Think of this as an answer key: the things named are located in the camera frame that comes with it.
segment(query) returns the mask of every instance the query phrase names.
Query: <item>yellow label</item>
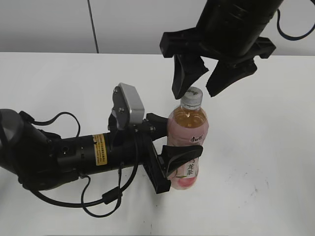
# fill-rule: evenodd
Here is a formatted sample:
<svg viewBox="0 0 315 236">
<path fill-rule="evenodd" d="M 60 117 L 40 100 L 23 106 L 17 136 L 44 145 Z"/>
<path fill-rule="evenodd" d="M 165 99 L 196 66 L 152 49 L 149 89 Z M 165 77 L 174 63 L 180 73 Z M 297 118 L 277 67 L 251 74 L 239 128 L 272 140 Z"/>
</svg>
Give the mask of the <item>yellow label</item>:
<svg viewBox="0 0 315 236">
<path fill-rule="evenodd" d="M 93 135 L 95 160 L 97 166 L 103 166 L 107 164 L 106 145 L 103 134 Z"/>
</svg>

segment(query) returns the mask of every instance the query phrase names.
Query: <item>iced tea bottle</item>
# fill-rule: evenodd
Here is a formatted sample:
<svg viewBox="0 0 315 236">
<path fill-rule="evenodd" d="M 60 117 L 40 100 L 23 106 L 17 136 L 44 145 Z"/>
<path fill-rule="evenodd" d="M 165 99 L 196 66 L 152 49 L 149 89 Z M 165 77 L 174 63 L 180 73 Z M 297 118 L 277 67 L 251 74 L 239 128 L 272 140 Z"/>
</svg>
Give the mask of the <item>iced tea bottle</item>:
<svg viewBox="0 0 315 236">
<path fill-rule="evenodd" d="M 181 104 L 169 116 L 167 145 L 202 145 L 209 129 L 205 111 L 201 108 L 202 91 L 190 87 L 181 99 Z M 172 187 L 188 189 L 197 180 L 198 158 L 182 165 L 169 176 Z"/>
</svg>

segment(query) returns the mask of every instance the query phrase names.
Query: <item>cable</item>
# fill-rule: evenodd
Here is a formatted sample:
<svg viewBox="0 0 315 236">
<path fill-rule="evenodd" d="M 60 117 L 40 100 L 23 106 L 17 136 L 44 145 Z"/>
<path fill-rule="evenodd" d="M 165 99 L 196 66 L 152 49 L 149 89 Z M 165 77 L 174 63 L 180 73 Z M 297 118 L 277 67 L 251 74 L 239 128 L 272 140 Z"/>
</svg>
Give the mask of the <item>cable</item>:
<svg viewBox="0 0 315 236">
<path fill-rule="evenodd" d="M 91 25 L 92 25 L 92 31 L 93 31 L 93 38 L 94 38 L 94 44 L 95 44 L 95 48 L 96 48 L 96 53 L 99 53 L 90 0 L 88 0 L 88 7 L 89 7 L 89 14 L 90 14 L 90 20 L 91 20 Z"/>
<path fill-rule="evenodd" d="M 119 180 L 118 180 L 118 187 L 120 188 L 120 184 L 121 184 L 121 181 L 122 181 L 122 166 L 119 167 L 119 170 L 118 170 L 118 175 L 119 175 Z M 89 176 L 81 176 L 81 178 L 88 178 L 88 183 L 87 185 L 84 187 L 83 189 L 83 192 L 81 194 L 81 204 L 82 204 L 82 208 L 83 210 L 86 212 L 86 214 L 92 216 L 92 217 L 95 217 L 95 218 L 104 218 L 104 217 L 107 217 L 107 216 L 110 216 L 111 214 L 113 214 L 121 205 L 122 203 L 122 195 L 121 193 L 119 194 L 118 196 L 118 199 L 117 199 L 117 202 L 116 202 L 116 205 L 115 205 L 115 208 L 107 213 L 107 214 L 104 214 L 104 215 L 96 215 L 92 212 L 90 212 L 87 208 L 86 208 L 86 204 L 84 203 L 84 194 L 85 194 L 85 191 L 87 190 L 87 188 L 89 187 L 90 183 L 91 183 L 91 177 Z"/>
<path fill-rule="evenodd" d="M 66 207 L 66 208 L 82 208 L 83 205 L 81 203 L 65 203 L 65 202 L 59 202 L 56 200 L 53 200 L 51 198 L 46 197 L 45 195 L 43 195 L 42 193 L 40 193 L 37 190 L 33 190 L 33 189 L 29 189 L 30 192 L 32 192 L 35 196 L 37 196 L 39 199 L 41 199 L 42 201 L 49 203 L 51 205 L 55 205 L 58 207 Z M 92 206 L 96 206 L 103 203 L 103 199 L 94 201 L 94 202 L 90 202 L 90 203 L 84 203 L 84 205 L 86 207 L 92 207 Z"/>
<path fill-rule="evenodd" d="M 315 30 L 315 23 L 313 25 L 313 27 L 311 28 L 310 31 L 308 31 L 306 34 L 302 35 L 302 36 L 297 36 L 297 37 L 294 37 L 294 36 L 290 36 L 290 35 L 287 35 L 286 33 L 284 33 L 280 27 L 280 17 L 281 17 L 281 12 L 280 10 L 278 9 L 277 10 L 277 13 L 278 13 L 278 19 L 277 19 L 277 29 L 278 29 L 278 32 L 279 34 L 287 39 L 287 40 L 290 40 L 290 41 L 298 41 L 298 40 L 301 40 L 307 36 L 309 36 L 314 30 Z"/>
<path fill-rule="evenodd" d="M 21 113 L 23 113 L 22 115 L 25 115 L 25 114 L 28 115 L 26 112 L 23 112 L 23 111 L 20 112 L 20 115 L 21 115 Z M 48 121 L 35 121 L 34 118 L 32 118 L 30 115 L 28 115 L 29 117 L 27 117 L 27 120 L 29 122 L 31 122 L 32 124 L 34 124 L 34 125 L 47 126 L 47 125 L 50 125 L 50 124 L 54 123 L 62 115 L 69 115 L 69 116 L 71 116 L 71 117 L 73 117 L 75 119 L 75 121 L 78 124 L 78 132 L 77 132 L 77 135 L 75 137 L 76 138 L 79 137 L 80 131 L 81 131 L 81 125 L 80 125 L 77 117 L 75 117 L 75 115 L 70 113 L 70 112 L 60 112 L 59 114 L 57 114 L 55 117 L 53 117 L 52 119 L 50 119 Z"/>
<path fill-rule="evenodd" d="M 121 185 L 121 181 L 122 181 L 122 166 L 123 165 L 121 164 L 119 166 L 119 169 L 118 169 L 118 175 L 119 175 L 119 180 L 118 180 L 118 189 L 119 189 L 118 199 L 117 199 L 115 208 L 111 212 L 109 212 L 107 214 L 104 214 L 104 215 L 96 215 L 96 214 L 90 212 L 86 208 L 87 205 L 86 205 L 86 203 L 84 203 L 84 194 L 85 194 L 87 188 L 89 187 L 89 185 L 91 183 L 91 177 L 89 177 L 87 175 L 81 176 L 81 178 L 87 178 L 88 179 L 88 183 L 85 186 L 85 188 L 83 189 L 82 194 L 81 194 L 81 204 L 83 205 L 82 208 L 88 215 L 90 215 L 92 217 L 95 217 L 95 218 L 104 218 L 104 217 L 107 217 L 107 216 L 113 214 L 120 207 L 120 205 L 122 203 L 122 192 L 125 191 L 130 186 L 132 181 L 134 180 L 134 177 L 135 177 L 135 175 L 137 173 L 138 165 L 139 165 L 139 149 L 138 149 L 137 139 L 136 139 L 136 135 L 134 133 L 132 133 L 132 134 L 133 134 L 133 140 L 134 140 L 135 149 L 136 149 L 136 157 L 135 157 L 134 166 L 133 166 L 132 173 L 131 173 L 128 181 L 124 184 L 124 186 L 122 188 L 120 188 L 120 185 Z"/>
</svg>

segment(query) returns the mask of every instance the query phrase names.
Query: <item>white table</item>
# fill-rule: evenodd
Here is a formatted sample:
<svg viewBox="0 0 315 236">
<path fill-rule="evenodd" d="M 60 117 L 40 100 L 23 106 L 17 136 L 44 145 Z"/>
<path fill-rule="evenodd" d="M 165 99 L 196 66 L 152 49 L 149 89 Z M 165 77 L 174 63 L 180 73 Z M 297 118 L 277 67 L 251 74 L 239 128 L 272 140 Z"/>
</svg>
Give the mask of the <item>white table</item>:
<svg viewBox="0 0 315 236">
<path fill-rule="evenodd" d="M 215 61 L 206 59 L 212 71 Z M 0 235 L 314 235 L 315 58 L 256 59 L 258 72 L 214 98 L 203 89 L 211 124 L 194 187 L 155 195 L 142 167 L 111 217 L 50 206 L 0 170 Z M 0 107 L 37 120 L 73 112 L 81 135 L 107 132 L 112 90 L 136 86 L 146 112 L 168 116 L 178 101 L 173 61 L 162 56 L 0 53 Z M 63 138 L 76 123 L 60 118 L 46 128 Z M 165 139 L 156 142 L 158 152 Z M 131 168 L 123 170 L 126 180 Z M 92 176 L 87 201 L 117 186 L 117 172 Z M 78 180 L 46 195 L 79 202 Z M 113 206 L 97 206 L 106 213 Z"/>
</svg>

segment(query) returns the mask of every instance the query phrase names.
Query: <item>white bottle cap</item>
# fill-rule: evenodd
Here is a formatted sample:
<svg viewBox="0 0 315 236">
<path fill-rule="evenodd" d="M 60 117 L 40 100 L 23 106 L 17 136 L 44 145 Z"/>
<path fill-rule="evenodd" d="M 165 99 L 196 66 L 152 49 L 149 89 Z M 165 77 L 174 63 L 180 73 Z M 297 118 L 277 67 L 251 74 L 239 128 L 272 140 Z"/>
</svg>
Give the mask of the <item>white bottle cap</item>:
<svg viewBox="0 0 315 236">
<path fill-rule="evenodd" d="M 189 109 L 196 110 L 201 107 L 202 91 L 196 87 L 190 87 L 181 99 L 181 106 Z"/>
</svg>

